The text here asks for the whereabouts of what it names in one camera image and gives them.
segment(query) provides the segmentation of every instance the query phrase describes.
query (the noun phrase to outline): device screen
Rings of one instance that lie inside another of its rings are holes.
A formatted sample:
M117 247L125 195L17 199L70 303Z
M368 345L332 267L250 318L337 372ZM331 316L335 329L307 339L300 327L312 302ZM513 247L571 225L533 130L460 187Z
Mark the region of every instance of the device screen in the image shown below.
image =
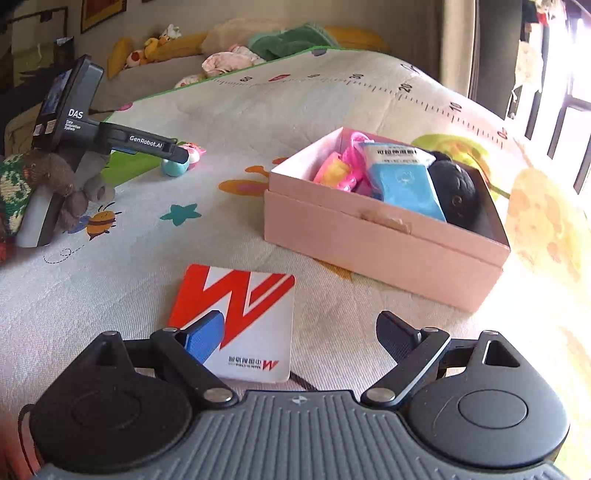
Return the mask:
M66 72L60 73L51 84L51 88L43 101L43 105L41 107L41 115L51 115L56 113L57 106L60 103L61 94L66 88L66 83L68 83L68 78L70 78L70 74L72 73L72 69L67 70Z

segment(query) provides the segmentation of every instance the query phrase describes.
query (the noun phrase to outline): red w logo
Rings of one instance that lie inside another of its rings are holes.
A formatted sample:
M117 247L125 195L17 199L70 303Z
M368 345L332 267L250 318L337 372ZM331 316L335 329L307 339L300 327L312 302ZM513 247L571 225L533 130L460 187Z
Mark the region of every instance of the red w logo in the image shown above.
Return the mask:
M224 336L222 343L220 343L220 349L224 348L248 326L253 324L283 295L290 291L296 283L293 275L287 276L277 273L269 275L260 285L251 291L248 306L263 298L281 280L285 281L245 313L251 272L232 270L213 285L205 288L209 268L205 265L191 265L187 269L173 312L168 320L168 325L177 328L184 327L194 318L208 311L212 305L229 293L230 303L228 305ZM277 361L275 361L273 366L269 365L269 370L276 364Z
M273 370L273 368L275 368L276 364L279 363L279 360L263 360L262 361L262 369L264 370L265 368L269 369L269 372L271 370Z

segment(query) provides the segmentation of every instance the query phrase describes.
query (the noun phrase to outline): pink box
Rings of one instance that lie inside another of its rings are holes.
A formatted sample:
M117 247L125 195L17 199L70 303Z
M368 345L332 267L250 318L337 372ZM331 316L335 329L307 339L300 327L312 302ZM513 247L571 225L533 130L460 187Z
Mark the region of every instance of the pink box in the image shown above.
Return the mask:
M462 165L483 204L475 222L478 233L313 183L322 162L332 151L342 153L352 132L339 128L271 171L265 192L265 240L475 312L511 252L480 172Z

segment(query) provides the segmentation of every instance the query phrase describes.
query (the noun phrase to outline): pink toy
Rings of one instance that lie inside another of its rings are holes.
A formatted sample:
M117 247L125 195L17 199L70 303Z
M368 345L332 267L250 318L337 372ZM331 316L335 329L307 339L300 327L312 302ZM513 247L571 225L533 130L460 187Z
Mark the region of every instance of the pink toy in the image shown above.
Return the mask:
M362 133L354 132L342 155L332 152L324 161L314 177L314 183L351 192L365 175L365 157L359 146L361 142L371 140Z
M201 158L201 155L203 155L206 152L204 148L201 148L199 147L199 145L194 143L184 143L182 145L179 145L179 147L184 148L186 151L189 152L188 170L193 168Z

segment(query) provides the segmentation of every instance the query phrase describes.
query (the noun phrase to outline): bedspread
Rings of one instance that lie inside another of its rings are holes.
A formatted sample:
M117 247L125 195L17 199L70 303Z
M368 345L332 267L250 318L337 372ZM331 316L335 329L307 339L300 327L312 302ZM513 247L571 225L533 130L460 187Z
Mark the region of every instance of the bedspread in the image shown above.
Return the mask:
M101 235L90 239L81 225L2 267L0 431L20 477L28 475L15 441L20 408L99 332L145 338L163 327L191 263L294 274L291 370L321 389L359 395L393 367L375 337L381 310L456 337L501 331L571 415L557 466L573 479L591 475L589 228L572 192L543 173L547 159L500 118L393 57L316 49L139 100L111 121L195 142L207 154L179 178L156 168L118 186L115 204L102 206L115 221ZM442 150L483 172L513 253L477 313L263 240L268 172L340 126ZM173 222L172 211L188 214Z

